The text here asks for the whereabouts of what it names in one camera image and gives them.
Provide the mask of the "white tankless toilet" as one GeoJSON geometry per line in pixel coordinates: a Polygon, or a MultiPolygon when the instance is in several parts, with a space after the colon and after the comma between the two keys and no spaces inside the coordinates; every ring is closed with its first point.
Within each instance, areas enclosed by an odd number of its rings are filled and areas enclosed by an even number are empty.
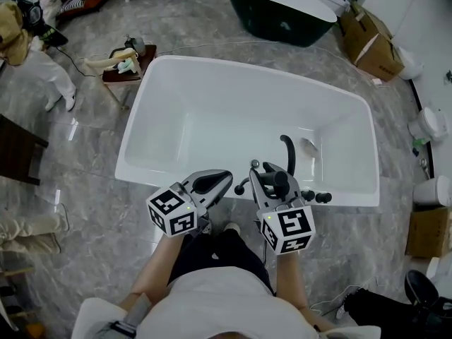
{"type": "Polygon", "coordinates": [[[451,206],[452,180],[440,175],[416,184],[413,191],[413,201],[424,206],[451,206]]]}
{"type": "Polygon", "coordinates": [[[403,70],[398,74],[403,80],[412,80],[422,74],[424,64],[419,57],[402,47],[396,47],[396,51],[404,66],[403,70]]]}
{"type": "Polygon", "coordinates": [[[450,272],[452,272],[452,252],[441,258],[432,258],[427,267],[426,276],[432,279],[438,275],[447,276],[450,272]]]}

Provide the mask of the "person's white shirt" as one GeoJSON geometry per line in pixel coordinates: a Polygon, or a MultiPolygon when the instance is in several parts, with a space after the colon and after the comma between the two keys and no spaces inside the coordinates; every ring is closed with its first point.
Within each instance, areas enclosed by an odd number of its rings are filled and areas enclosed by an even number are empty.
{"type": "Polygon", "coordinates": [[[274,297],[252,273],[217,267],[185,274],[157,304],[141,295],[129,311],[103,299],[85,300],[71,339],[380,339],[376,326],[321,333],[288,302],[274,297]]]}

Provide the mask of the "closed cardboard box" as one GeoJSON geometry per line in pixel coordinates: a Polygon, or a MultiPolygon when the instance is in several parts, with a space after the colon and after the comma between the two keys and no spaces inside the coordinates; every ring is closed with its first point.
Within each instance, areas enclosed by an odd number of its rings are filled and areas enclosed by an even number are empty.
{"type": "Polygon", "coordinates": [[[441,258],[452,251],[452,208],[412,212],[405,254],[441,258]]]}

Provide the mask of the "white green bath toy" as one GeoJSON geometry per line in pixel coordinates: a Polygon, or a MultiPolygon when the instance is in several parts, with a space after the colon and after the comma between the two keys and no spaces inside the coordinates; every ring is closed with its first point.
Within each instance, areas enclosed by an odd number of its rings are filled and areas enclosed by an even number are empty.
{"type": "Polygon", "coordinates": [[[131,57],[119,62],[117,64],[117,70],[119,74],[123,74],[128,71],[132,73],[137,73],[137,68],[135,67],[133,59],[131,57]]]}

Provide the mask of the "dark green oval bathtub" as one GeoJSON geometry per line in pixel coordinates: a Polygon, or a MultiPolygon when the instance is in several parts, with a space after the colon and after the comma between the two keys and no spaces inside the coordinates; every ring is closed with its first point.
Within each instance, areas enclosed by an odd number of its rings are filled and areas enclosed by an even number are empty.
{"type": "Polygon", "coordinates": [[[310,47],[337,22],[320,0],[230,0],[244,28],[253,36],[310,47]]]}

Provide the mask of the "person's black trousers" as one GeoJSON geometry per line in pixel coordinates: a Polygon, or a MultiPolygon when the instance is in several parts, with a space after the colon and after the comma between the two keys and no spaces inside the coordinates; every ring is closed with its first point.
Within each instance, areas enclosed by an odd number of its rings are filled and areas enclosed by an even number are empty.
{"type": "Polygon", "coordinates": [[[232,266],[254,274],[274,294],[268,271],[239,233],[227,229],[217,236],[200,233],[184,236],[168,282],[197,270],[232,266]]]}

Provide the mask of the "white rectangular bathtub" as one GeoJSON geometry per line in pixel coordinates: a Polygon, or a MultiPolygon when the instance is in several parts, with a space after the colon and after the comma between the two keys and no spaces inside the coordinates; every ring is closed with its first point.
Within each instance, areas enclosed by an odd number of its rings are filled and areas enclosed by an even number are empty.
{"type": "Polygon", "coordinates": [[[228,170],[235,184],[253,159],[287,165],[296,151],[302,189],[332,206],[376,207],[379,159],[371,110],[354,93],[266,67],[191,56],[153,60],[138,89],[115,177],[161,187],[201,170],[228,170]],[[300,139],[319,150],[307,154],[300,139]]]}

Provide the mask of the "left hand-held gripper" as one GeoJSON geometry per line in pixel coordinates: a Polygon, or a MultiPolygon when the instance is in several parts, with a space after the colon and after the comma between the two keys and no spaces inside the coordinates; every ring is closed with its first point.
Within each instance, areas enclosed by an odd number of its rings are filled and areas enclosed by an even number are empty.
{"type": "Polygon", "coordinates": [[[208,209],[229,190],[233,175],[228,170],[194,172],[182,183],[158,189],[146,199],[151,222],[167,237],[196,236],[209,225],[208,209]]]}

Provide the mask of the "large open cardboard box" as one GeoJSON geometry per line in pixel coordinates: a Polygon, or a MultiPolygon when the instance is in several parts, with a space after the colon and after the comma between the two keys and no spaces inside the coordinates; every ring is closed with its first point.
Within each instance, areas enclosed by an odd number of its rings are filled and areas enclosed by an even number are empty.
{"type": "Polygon", "coordinates": [[[340,17],[344,31],[344,49],[357,68],[388,82],[403,69],[386,25],[374,14],[351,1],[340,17]]]}

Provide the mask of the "grey overflow cover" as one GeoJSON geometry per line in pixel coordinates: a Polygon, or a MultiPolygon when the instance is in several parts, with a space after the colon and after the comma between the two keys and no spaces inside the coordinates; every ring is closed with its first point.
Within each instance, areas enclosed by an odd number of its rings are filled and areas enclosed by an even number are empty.
{"type": "Polygon", "coordinates": [[[317,147],[307,138],[301,138],[300,145],[307,154],[314,156],[319,153],[317,147]]]}

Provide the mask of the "black handheld shower wand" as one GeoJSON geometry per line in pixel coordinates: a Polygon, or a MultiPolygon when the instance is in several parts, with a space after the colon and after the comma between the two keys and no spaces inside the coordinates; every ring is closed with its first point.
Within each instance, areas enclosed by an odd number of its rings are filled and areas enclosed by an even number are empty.
{"type": "Polygon", "coordinates": [[[260,174],[260,178],[266,193],[274,196],[287,195],[290,188],[287,173],[269,162],[264,162],[263,168],[265,172],[260,174]]]}

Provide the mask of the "black curved faucet spout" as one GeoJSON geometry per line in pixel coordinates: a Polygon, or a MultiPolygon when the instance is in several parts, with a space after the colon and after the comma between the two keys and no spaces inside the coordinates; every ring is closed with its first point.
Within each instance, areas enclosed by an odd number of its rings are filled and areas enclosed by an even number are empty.
{"type": "Polygon", "coordinates": [[[287,173],[294,176],[296,167],[296,152],[295,145],[292,139],[287,135],[281,135],[280,140],[286,145],[287,148],[287,173]]]}

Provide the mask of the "wooden chair with dark seat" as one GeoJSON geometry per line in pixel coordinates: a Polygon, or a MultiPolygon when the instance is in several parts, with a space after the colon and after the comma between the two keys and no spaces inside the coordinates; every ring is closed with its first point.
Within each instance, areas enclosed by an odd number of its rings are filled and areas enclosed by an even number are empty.
{"type": "Polygon", "coordinates": [[[89,60],[83,59],[85,66],[93,73],[94,77],[102,84],[112,101],[121,110],[127,110],[126,100],[119,100],[117,96],[110,89],[114,85],[140,85],[144,78],[144,74],[149,67],[151,61],[157,56],[157,46],[155,44],[146,44],[145,56],[139,56],[132,48],[118,48],[115,49],[110,57],[103,60],[89,60]],[[117,64],[127,58],[131,57],[137,68],[137,73],[130,71],[119,74],[117,64]]]}

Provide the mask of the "black backpack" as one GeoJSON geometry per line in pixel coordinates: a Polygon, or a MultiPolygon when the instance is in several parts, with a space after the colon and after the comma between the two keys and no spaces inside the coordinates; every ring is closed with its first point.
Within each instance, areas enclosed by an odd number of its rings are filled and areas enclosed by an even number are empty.
{"type": "Polygon", "coordinates": [[[34,36],[38,36],[46,45],[61,47],[68,43],[68,39],[56,28],[45,23],[43,10],[37,2],[32,0],[14,0],[23,16],[24,28],[34,36]]]}

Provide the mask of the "person's right forearm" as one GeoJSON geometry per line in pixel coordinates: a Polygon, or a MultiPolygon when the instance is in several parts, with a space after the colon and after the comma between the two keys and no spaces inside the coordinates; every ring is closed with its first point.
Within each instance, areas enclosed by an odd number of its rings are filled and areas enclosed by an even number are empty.
{"type": "Polygon", "coordinates": [[[290,303],[299,311],[308,308],[304,276],[299,262],[298,251],[277,257],[276,297],[290,303]]]}

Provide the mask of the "dark wooden table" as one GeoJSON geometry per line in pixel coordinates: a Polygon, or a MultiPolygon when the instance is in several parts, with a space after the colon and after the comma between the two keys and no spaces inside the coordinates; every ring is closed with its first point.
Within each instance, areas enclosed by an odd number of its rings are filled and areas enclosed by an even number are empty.
{"type": "Polygon", "coordinates": [[[36,145],[49,143],[0,114],[0,177],[39,186],[40,180],[29,175],[36,145]]]}

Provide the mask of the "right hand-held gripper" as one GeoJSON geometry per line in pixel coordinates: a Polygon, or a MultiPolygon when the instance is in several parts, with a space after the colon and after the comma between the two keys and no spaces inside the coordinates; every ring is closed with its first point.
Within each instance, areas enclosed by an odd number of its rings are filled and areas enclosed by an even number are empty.
{"type": "Polygon", "coordinates": [[[316,228],[311,207],[305,204],[297,180],[287,173],[289,192],[274,196],[266,193],[260,174],[254,168],[249,170],[249,182],[258,206],[259,232],[277,255],[306,249],[316,235],[316,228]]]}

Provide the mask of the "striped cushion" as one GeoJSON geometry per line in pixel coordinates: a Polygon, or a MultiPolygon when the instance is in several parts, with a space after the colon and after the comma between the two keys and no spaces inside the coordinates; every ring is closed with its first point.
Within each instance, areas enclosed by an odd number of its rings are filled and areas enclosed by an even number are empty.
{"type": "Polygon", "coordinates": [[[60,9],[60,13],[65,13],[67,11],[76,10],[79,8],[83,8],[85,2],[83,0],[67,0],[60,9]]]}

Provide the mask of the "person's left forearm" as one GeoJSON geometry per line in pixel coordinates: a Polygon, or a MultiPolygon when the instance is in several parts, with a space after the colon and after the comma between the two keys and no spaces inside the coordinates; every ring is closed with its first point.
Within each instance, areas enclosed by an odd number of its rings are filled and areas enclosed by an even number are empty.
{"type": "Polygon", "coordinates": [[[133,295],[145,294],[151,303],[159,302],[167,291],[172,269],[182,247],[182,235],[163,236],[131,288],[133,295]]]}

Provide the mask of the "wooden shelf rack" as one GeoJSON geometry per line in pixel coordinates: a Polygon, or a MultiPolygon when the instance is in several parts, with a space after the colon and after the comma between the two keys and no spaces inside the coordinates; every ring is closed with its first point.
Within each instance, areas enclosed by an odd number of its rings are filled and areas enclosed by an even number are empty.
{"type": "Polygon", "coordinates": [[[17,320],[26,320],[35,315],[32,304],[25,302],[23,290],[18,283],[25,282],[24,276],[35,270],[26,266],[13,270],[0,265],[0,316],[14,333],[20,331],[17,320]]]}

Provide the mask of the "grey soap dispenser bottle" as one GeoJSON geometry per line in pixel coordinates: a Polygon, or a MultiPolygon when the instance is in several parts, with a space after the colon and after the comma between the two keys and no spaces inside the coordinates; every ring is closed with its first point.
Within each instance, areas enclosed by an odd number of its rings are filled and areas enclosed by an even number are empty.
{"type": "Polygon", "coordinates": [[[131,37],[127,35],[124,46],[126,48],[134,49],[140,57],[145,56],[146,54],[145,42],[142,37],[131,37]]]}

